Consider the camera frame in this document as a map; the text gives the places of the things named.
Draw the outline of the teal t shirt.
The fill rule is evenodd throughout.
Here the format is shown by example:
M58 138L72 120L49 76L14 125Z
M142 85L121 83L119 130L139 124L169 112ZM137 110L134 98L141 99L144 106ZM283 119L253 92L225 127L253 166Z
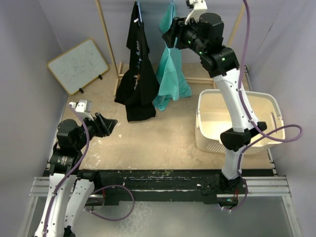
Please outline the teal t shirt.
M159 82L159 91L154 99L154 107L164 111L170 100L190 97L191 87L182 72L182 54L176 48L165 47L161 56L156 78Z

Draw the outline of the light blue wire hanger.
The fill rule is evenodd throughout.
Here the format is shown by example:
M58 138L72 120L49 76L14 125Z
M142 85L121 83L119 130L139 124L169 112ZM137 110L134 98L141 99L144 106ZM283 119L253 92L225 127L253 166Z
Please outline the light blue wire hanger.
M174 7L175 7L174 0L172 0L169 5L169 28L168 28L169 30L171 29L173 18L174 18Z

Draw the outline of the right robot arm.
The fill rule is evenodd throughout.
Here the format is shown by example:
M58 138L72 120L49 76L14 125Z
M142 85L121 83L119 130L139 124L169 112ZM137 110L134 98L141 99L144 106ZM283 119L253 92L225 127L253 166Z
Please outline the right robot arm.
M251 139L267 129L253 113L242 85L242 67L235 52L223 45L224 22L215 13L204 13L198 21L175 17L170 28L162 35L168 48L190 49L217 84L228 108L232 128L220 135L224 145L225 163L219 186L231 193L242 181L240 163L244 149Z

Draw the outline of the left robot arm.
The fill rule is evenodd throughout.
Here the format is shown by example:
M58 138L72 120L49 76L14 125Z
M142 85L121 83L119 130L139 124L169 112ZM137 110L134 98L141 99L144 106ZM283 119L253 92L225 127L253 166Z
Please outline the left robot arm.
M93 137L110 136L116 119L104 118L100 113L81 119L66 119L58 124L57 142L49 161L49 190L44 211L35 232L36 237L72 237L79 211L90 194L101 190L97 170L79 171Z

